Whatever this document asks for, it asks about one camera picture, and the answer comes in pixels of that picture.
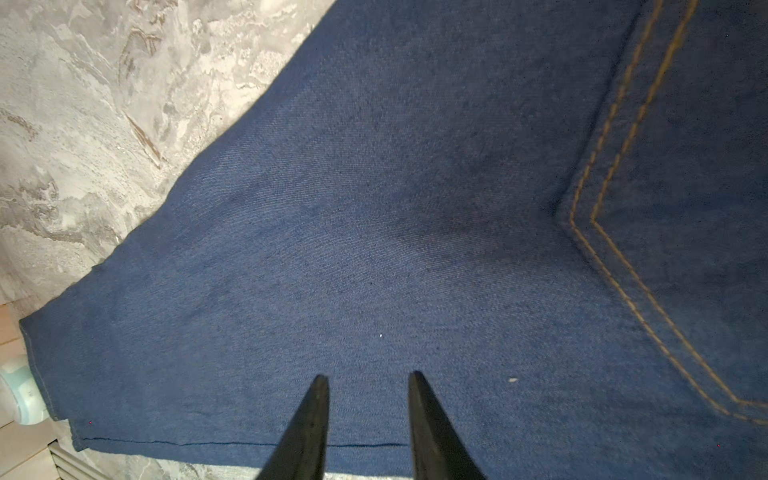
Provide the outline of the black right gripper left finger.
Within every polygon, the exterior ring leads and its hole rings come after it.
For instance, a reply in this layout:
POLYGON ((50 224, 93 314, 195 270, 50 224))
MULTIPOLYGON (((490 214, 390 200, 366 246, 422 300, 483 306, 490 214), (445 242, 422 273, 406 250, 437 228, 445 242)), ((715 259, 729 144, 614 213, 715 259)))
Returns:
POLYGON ((313 380, 256 480, 321 480, 329 426, 328 378, 313 380))

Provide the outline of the dark blue denim trousers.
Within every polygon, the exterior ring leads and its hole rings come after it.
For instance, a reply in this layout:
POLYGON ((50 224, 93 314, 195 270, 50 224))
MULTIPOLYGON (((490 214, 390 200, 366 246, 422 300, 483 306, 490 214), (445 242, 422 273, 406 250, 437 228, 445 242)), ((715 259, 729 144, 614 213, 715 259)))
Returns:
POLYGON ((338 1, 158 211, 24 318, 76 448, 493 479, 767 475, 767 5, 338 1))

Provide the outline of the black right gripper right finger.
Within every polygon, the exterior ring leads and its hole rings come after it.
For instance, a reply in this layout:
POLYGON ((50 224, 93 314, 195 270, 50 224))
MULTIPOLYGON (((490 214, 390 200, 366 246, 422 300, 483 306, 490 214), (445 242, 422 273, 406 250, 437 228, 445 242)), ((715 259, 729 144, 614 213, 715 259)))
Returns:
POLYGON ((408 410, 416 480, 485 479, 420 371, 409 375, 408 410))

